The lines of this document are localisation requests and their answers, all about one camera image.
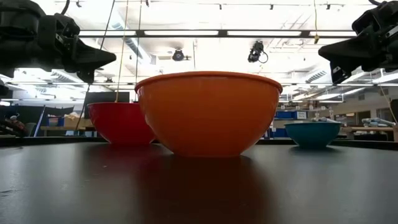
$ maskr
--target orange bowl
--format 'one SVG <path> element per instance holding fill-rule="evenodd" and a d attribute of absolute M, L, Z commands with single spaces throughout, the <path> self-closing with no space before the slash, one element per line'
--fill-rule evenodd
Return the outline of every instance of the orange bowl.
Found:
<path fill-rule="evenodd" d="M 282 86 L 233 72 L 185 72 L 145 79 L 139 104 L 157 139 L 175 154 L 238 156 L 274 119 Z"/>

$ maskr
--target cable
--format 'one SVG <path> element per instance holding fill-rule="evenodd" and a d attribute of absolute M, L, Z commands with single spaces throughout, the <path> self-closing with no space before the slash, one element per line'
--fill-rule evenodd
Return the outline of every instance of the cable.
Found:
<path fill-rule="evenodd" d="M 142 0 L 139 6 L 139 20 L 138 20 L 138 30 L 141 30 L 141 12 L 142 12 Z M 138 47 L 139 47 L 139 37 L 137 37 L 137 55 L 138 55 Z M 138 57 L 136 60 L 136 84 L 138 79 Z M 134 92 L 134 101 L 138 101 L 137 94 Z"/>
<path fill-rule="evenodd" d="M 369 0 L 370 3 L 372 3 L 375 6 L 379 6 L 381 3 L 376 1 L 376 0 Z"/>
<path fill-rule="evenodd" d="M 65 7 L 62 9 L 61 15 L 65 15 L 65 13 L 67 13 L 69 4 L 70 4 L 70 0 L 67 0 L 67 2 L 65 3 Z"/>
<path fill-rule="evenodd" d="M 319 41 L 318 35 L 318 12 L 317 12 L 317 4 L 315 0 L 313 0 L 313 8 L 315 10 L 315 37 L 314 37 L 314 44 L 317 44 Z"/>
<path fill-rule="evenodd" d="M 126 26 L 127 26 L 127 18 L 129 15 L 129 0 L 127 0 L 126 3 L 126 18 L 124 19 L 124 31 L 123 31 L 123 38 L 122 38 L 122 57 L 120 58 L 120 67 L 119 67 L 119 78 L 118 78 L 118 89 L 116 90 L 116 99 L 115 99 L 115 103 L 118 102 L 119 100 L 119 86 L 120 86 L 120 76 L 122 74 L 122 67 L 123 67 L 123 53 L 124 53 L 124 38 L 126 37 Z"/>
<path fill-rule="evenodd" d="M 265 62 L 262 62 L 262 61 L 260 61 L 260 59 L 259 59 L 259 62 L 260 62 L 260 63 L 267 63 L 267 62 L 268 62 L 268 54 L 267 54 L 265 51 L 262 51 L 262 53 L 264 53 L 264 54 L 267 56 L 267 60 L 266 60 Z"/>
<path fill-rule="evenodd" d="M 389 100 L 388 97 L 386 97 L 386 94 L 384 94 L 384 90 L 383 90 L 383 88 L 382 88 L 381 86 L 380 86 L 380 90 L 381 90 L 383 96 L 385 97 L 385 99 L 386 99 L 386 101 L 387 101 L 387 103 L 388 103 L 388 107 L 390 108 L 392 118 L 394 118 L 394 122 L 395 122 L 396 124 L 398 124 L 398 123 L 397 123 L 396 116 L 394 115 L 394 112 L 392 112 L 391 100 Z"/>
<path fill-rule="evenodd" d="M 106 37 L 106 33 L 107 33 L 107 31 L 108 31 L 109 23 L 111 22 L 112 12 L 113 12 L 113 8 L 114 8 L 114 3 L 115 3 L 115 2 L 116 2 L 116 0 L 113 0 L 113 2 L 112 2 L 111 12 L 109 13 L 108 22 L 106 23 L 106 27 L 105 27 L 104 37 L 102 38 L 101 46 L 99 47 L 100 50 L 102 50 L 102 48 L 103 48 L 103 46 L 104 46 L 105 37 Z M 87 93 L 89 92 L 89 90 L 90 90 L 90 84 L 88 84 L 88 88 L 87 88 L 87 91 L 86 91 L 86 95 L 87 95 Z M 85 101 L 83 102 L 83 108 L 81 109 L 80 116 L 79 116 L 79 120 L 77 121 L 75 131 L 78 130 L 78 127 L 79 127 L 79 124 L 80 124 L 80 120 L 81 120 L 81 117 L 83 116 L 83 112 L 85 111 L 86 105 L 87 105 L 87 102 L 86 102 L 86 100 L 85 100 Z"/>

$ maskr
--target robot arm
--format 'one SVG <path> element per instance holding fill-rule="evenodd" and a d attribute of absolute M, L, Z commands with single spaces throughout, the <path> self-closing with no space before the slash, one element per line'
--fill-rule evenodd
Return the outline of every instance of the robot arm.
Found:
<path fill-rule="evenodd" d="M 94 70 L 116 60 L 115 54 L 85 45 L 80 28 L 62 14 L 46 16 L 30 0 L 0 0 L 0 73 L 14 77 L 19 67 L 64 69 L 84 82 Z"/>
<path fill-rule="evenodd" d="M 377 7 L 353 22 L 356 37 L 323 46 L 318 51 L 330 61 L 333 83 L 346 80 L 359 66 L 365 72 L 398 69 L 398 1 L 369 1 Z"/>

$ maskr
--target security camera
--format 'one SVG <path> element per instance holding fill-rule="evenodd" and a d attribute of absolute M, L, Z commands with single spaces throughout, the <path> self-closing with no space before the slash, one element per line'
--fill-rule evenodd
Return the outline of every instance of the security camera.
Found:
<path fill-rule="evenodd" d="M 181 49 L 175 50 L 172 58 L 176 62 L 180 62 L 180 61 L 184 60 L 184 54 L 182 53 L 182 50 Z"/>

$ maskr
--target bowl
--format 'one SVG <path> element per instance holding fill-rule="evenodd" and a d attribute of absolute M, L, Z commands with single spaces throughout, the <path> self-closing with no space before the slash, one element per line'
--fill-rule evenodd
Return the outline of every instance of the bowl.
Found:
<path fill-rule="evenodd" d="M 323 149 L 340 132 L 341 123 L 307 122 L 285 124 L 287 135 L 300 147 Z"/>
<path fill-rule="evenodd" d="M 233 72 L 158 75 L 136 86 L 157 139 L 180 156 L 238 156 L 274 119 L 282 86 Z"/>
<path fill-rule="evenodd" d="M 111 144 L 138 146 L 155 138 L 138 103 L 92 103 L 88 109 L 95 129 Z"/>

